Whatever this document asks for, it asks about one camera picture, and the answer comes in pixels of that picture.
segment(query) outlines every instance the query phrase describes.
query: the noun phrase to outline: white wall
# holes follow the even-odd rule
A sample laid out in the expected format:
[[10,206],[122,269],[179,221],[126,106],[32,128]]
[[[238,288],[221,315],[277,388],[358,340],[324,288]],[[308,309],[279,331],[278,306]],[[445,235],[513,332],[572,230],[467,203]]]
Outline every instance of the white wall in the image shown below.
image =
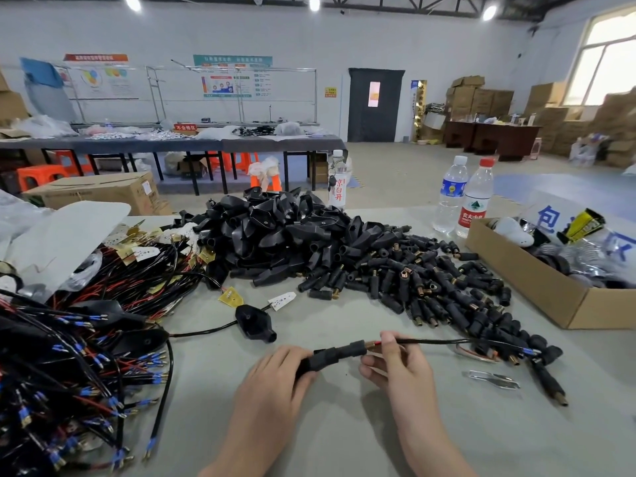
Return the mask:
[[589,21],[636,0],[578,0],[548,12],[538,31],[527,36],[513,70],[513,110],[523,111],[532,85],[567,80]]
[[[396,140],[402,140],[410,133],[411,79],[428,80],[428,102],[443,102],[450,82],[463,75],[484,75],[487,87],[510,88],[528,28],[438,16],[353,11],[343,16],[337,10],[157,3],[145,4],[137,15],[115,2],[15,2],[0,3],[0,62],[126,53],[133,65],[170,66],[171,58],[192,64],[194,53],[271,55],[278,67],[318,70],[319,122],[343,138],[348,68],[405,70],[396,131]],[[7,75],[20,91],[19,72]],[[326,86],[338,87],[338,98],[324,98]],[[149,113],[147,104],[142,111],[124,103],[102,104],[101,115],[130,120],[132,112]]]

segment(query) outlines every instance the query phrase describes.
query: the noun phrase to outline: bottle cap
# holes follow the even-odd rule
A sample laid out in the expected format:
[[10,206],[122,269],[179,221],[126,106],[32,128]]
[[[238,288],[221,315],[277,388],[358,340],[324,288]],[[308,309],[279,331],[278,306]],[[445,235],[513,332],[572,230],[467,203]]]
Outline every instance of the bottle cap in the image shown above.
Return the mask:
[[495,159],[492,157],[482,157],[479,161],[480,167],[493,167],[495,165]]

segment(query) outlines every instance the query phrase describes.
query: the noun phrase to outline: pile of black connectors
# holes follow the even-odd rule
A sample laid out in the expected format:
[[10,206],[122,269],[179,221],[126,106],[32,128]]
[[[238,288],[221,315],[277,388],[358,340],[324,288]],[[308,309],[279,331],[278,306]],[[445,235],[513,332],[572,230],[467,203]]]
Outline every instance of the pile of black connectors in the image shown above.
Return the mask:
[[565,392],[545,370],[561,349],[521,329],[505,311],[510,288],[477,254],[461,252],[452,241],[412,235],[410,226],[363,222],[299,188],[262,192],[253,187],[244,199],[210,200],[206,212],[181,212],[175,221],[187,223],[196,224],[198,243],[216,253],[206,269],[208,284],[220,286],[228,275],[250,279],[256,287],[304,276],[298,291],[309,297],[332,300],[344,289],[365,292],[397,314],[406,311],[418,326],[452,325],[475,339],[477,355],[519,364],[527,356],[510,345],[539,350],[532,367],[546,392],[567,404]]

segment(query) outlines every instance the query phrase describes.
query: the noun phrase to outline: door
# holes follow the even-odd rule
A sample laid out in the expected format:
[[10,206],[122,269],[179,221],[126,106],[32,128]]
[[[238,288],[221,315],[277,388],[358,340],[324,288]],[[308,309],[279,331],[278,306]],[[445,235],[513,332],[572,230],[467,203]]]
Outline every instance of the door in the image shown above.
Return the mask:
[[394,142],[403,70],[349,69],[349,142]]

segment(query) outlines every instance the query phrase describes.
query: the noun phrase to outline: brown desk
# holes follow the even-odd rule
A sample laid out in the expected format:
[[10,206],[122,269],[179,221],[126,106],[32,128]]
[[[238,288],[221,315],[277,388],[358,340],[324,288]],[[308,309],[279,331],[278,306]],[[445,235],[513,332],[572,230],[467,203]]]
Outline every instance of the brown desk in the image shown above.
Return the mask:
[[472,151],[476,125],[470,122],[446,122],[444,143],[447,147],[461,147],[464,152]]
[[529,156],[540,127],[475,124],[473,150],[475,154],[499,154],[500,162],[519,162]]

